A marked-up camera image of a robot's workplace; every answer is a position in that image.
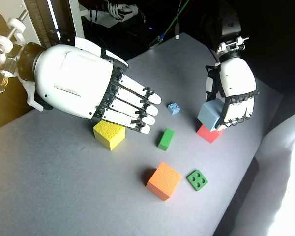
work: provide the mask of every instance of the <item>yellow block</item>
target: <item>yellow block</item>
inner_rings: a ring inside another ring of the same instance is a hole
[[[95,138],[110,151],[126,137],[125,127],[103,120],[93,127],[93,131]]]

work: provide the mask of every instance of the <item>small blue brick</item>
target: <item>small blue brick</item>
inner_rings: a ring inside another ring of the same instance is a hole
[[[220,99],[206,102],[198,114],[198,120],[210,131],[215,130],[215,125],[220,119],[224,103]]]
[[[180,111],[180,106],[178,106],[178,104],[174,102],[172,104],[169,104],[167,106],[167,109],[173,115],[173,114],[176,114],[176,113],[178,113]]]

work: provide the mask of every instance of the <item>light strip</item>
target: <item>light strip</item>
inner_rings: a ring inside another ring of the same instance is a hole
[[[49,10],[50,10],[50,14],[51,14],[51,18],[53,19],[55,29],[58,30],[58,24],[57,24],[57,21],[56,21],[54,9],[53,9],[53,6],[51,5],[51,2],[50,1],[51,0],[47,0],[48,7],[49,7]],[[57,32],[57,36],[58,36],[58,39],[60,40],[61,35],[60,35],[60,32],[59,31]]]

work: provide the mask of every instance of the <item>bright light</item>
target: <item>bright light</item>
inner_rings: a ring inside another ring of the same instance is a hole
[[[295,143],[291,154],[291,173],[282,206],[275,216],[268,236],[295,235]]]
[[[54,22],[55,29],[58,29],[58,24],[57,24],[57,21],[56,21],[53,6],[51,5],[50,0],[47,0],[47,3],[48,3],[49,10],[50,10],[51,18],[53,19],[53,22]],[[60,38],[61,38],[60,32],[57,32],[57,36],[58,36],[58,39],[60,40]]]

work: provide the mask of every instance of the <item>red block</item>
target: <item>red block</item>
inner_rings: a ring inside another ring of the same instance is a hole
[[[200,129],[197,131],[202,138],[207,140],[210,143],[213,143],[218,137],[221,136],[224,130],[222,131],[212,131],[210,132],[204,125],[201,125]]]

